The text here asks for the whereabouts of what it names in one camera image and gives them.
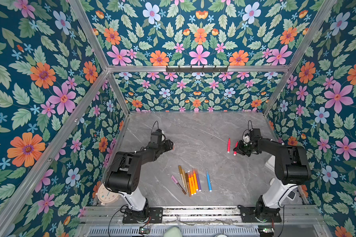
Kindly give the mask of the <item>pink highlighter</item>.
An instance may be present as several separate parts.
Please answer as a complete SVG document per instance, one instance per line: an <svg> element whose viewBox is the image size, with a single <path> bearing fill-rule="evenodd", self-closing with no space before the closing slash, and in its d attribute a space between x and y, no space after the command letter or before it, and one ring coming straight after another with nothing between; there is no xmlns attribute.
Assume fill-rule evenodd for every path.
<svg viewBox="0 0 356 237"><path fill-rule="evenodd" d="M227 153L230 153L230 145L231 145L231 139L228 138L228 142L227 142Z"/></svg>
<svg viewBox="0 0 356 237"><path fill-rule="evenodd" d="M239 142L236 142L235 147L234 147L234 149L233 149L233 155L234 155L234 156L237 155L238 143L239 143Z"/></svg>

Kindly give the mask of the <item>blue highlighter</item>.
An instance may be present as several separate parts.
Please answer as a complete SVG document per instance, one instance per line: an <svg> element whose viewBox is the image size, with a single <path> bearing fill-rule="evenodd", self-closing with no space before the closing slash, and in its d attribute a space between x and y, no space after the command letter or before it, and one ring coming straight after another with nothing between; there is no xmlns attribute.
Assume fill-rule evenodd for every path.
<svg viewBox="0 0 356 237"><path fill-rule="evenodd" d="M206 170L206 179L207 179L208 190L209 192L212 192L211 178L208 170Z"/></svg>

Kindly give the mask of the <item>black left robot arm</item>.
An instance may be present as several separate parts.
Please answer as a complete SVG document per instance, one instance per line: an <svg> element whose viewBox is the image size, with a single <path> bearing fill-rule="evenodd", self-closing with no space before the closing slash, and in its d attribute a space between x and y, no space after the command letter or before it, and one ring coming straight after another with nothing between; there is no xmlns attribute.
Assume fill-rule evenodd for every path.
<svg viewBox="0 0 356 237"><path fill-rule="evenodd" d="M107 169L104 187L117 193L126 201L131 211L147 209L147 199L138 188L141 167L156 161L163 153L175 148L173 141L149 142L145 148L134 152L117 152L115 160Z"/></svg>

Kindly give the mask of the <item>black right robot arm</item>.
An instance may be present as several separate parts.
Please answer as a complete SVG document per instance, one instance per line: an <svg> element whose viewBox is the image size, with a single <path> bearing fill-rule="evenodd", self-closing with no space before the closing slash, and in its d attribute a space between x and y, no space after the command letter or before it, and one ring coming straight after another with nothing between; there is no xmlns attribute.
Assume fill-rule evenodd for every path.
<svg viewBox="0 0 356 237"><path fill-rule="evenodd" d="M233 151L248 157L262 152L275 157L276 177L269 189L259 197L254 207L238 206L242 222L281 222L282 202L291 195L295 188L311 178L306 150L300 146L285 145L271 139L254 138L248 143L239 141Z"/></svg>

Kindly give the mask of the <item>gold brown pen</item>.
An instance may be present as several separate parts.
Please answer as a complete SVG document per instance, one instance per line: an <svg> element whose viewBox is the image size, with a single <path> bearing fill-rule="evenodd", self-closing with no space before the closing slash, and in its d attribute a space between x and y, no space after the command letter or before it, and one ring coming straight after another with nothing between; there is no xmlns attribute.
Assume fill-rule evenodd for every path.
<svg viewBox="0 0 356 237"><path fill-rule="evenodd" d="M179 173L180 173L180 176L181 176L181 180L182 180L182 183L183 183L184 189L185 189L185 190L187 190L187 187L186 187L186 181L185 181L185 175L184 175L184 172L183 172L182 166L180 166L180 165L179 165Z"/></svg>

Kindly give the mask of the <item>beige pen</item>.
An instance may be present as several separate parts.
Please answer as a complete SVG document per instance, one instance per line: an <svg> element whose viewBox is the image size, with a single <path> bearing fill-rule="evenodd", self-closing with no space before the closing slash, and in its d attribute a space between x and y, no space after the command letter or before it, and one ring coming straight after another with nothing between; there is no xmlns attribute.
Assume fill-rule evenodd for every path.
<svg viewBox="0 0 356 237"><path fill-rule="evenodd" d="M191 194L190 193L190 189L189 189L189 184L187 182L187 178L186 178L186 172L185 170L182 168L182 173L183 173L183 179L184 179L184 183L185 183L185 186L186 186L186 190L188 192L188 194Z"/></svg>

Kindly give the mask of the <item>pink cap brown pen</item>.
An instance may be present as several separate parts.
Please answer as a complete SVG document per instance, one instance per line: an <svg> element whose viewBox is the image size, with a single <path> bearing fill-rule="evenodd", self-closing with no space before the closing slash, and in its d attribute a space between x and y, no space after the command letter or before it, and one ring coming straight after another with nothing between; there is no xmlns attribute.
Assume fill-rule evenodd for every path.
<svg viewBox="0 0 356 237"><path fill-rule="evenodd" d="M186 195L187 192L184 190L182 185L178 182L177 178L174 175L171 175L171 179L179 187L179 189L183 192L183 194Z"/></svg>

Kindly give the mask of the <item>white box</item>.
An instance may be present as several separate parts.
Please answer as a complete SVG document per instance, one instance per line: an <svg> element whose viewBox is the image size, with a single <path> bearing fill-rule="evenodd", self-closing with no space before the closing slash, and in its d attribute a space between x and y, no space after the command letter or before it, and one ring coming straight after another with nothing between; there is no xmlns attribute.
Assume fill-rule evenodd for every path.
<svg viewBox="0 0 356 237"><path fill-rule="evenodd" d="M276 157L271 156L265 163L265 166L270 169L271 171L275 171L275 162L276 162Z"/></svg>

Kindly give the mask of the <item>orange highlighter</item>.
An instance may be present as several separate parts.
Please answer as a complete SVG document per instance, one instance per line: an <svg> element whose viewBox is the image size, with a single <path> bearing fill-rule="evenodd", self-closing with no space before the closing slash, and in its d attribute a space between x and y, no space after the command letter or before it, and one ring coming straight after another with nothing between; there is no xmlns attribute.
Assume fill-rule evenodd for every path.
<svg viewBox="0 0 356 237"><path fill-rule="evenodd" d="M190 196L194 195L193 193L193 188L192 188L192 184L191 184L191 178L190 178L190 173L186 173L186 178L187 178L187 183L188 183L188 186L189 186L189 193L190 193Z"/></svg>
<svg viewBox="0 0 356 237"><path fill-rule="evenodd" d="M194 175L193 175L193 172L190 172L190 179L191 179L191 185L192 185L192 188L193 188L193 194L195 195L196 194L196 186L195 186L195 179L194 179Z"/></svg>
<svg viewBox="0 0 356 237"><path fill-rule="evenodd" d="M195 190L196 190L196 191L199 191L199 185L198 185L198 179L197 179L196 170L193 169L192 172L193 172L193 179L194 179Z"/></svg>

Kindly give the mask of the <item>purple highlighter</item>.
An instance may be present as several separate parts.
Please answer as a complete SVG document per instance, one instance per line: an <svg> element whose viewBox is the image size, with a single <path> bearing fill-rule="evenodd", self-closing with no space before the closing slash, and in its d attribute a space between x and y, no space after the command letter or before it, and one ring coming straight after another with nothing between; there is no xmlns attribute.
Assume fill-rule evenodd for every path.
<svg viewBox="0 0 356 237"><path fill-rule="evenodd" d="M199 178L199 173L198 170L195 170L195 174L196 174L196 179L197 179L197 185L198 185L198 191L201 191L201 183L200 183L200 178Z"/></svg>

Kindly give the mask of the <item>metal hook rack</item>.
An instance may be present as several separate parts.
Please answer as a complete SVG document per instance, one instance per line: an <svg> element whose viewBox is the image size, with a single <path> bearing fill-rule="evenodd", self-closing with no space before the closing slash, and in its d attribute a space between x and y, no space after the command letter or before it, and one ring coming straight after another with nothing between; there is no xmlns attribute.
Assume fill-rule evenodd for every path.
<svg viewBox="0 0 356 237"><path fill-rule="evenodd" d="M167 66L167 73L224 73L228 71L228 66Z"/></svg>

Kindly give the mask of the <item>round beige clock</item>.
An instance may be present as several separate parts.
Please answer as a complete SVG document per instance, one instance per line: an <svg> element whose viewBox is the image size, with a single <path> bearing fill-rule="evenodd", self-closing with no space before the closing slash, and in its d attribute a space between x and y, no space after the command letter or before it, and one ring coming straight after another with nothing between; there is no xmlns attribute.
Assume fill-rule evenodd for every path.
<svg viewBox="0 0 356 237"><path fill-rule="evenodd" d="M100 205L105 206L108 204L115 203L119 198L120 195L118 193L110 191L108 188L105 187L104 184L101 184L97 191L96 197Z"/></svg>

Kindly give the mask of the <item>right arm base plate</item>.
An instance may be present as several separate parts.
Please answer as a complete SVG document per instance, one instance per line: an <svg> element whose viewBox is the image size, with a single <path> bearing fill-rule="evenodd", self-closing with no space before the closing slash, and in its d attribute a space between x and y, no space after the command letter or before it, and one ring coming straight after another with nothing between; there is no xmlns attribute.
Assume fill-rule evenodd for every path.
<svg viewBox="0 0 356 237"><path fill-rule="evenodd" d="M240 216L243 223L268 223L275 222L281 223L282 218L280 215L280 208L272 209L267 207L255 207L255 206L237 206L240 211Z"/></svg>

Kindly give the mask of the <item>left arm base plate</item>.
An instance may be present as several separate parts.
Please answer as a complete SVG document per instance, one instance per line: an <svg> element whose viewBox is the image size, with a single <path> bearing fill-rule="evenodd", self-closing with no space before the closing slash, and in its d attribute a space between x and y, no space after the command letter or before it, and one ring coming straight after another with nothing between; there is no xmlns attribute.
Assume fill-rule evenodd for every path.
<svg viewBox="0 0 356 237"><path fill-rule="evenodd" d="M147 207L142 211L126 208L123 224L160 224L162 223L164 209L161 207Z"/></svg>

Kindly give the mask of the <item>aluminium front rail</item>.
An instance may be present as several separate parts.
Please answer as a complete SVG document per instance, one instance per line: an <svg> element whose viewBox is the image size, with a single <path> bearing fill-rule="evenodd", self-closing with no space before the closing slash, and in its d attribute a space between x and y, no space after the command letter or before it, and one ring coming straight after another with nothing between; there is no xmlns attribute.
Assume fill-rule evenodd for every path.
<svg viewBox="0 0 356 237"><path fill-rule="evenodd" d="M258 221L253 212L253 207L242 207L238 205L215 205L215 206L163 206L162 222L225 222L225 223L257 223ZM115 220L122 220L123 214L115 212L118 206L94 206L87 207L82 221L105 222L113 217ZM284 224L325 224L325 220L320 210L315 205L286 205L279 214Z"/></svg>

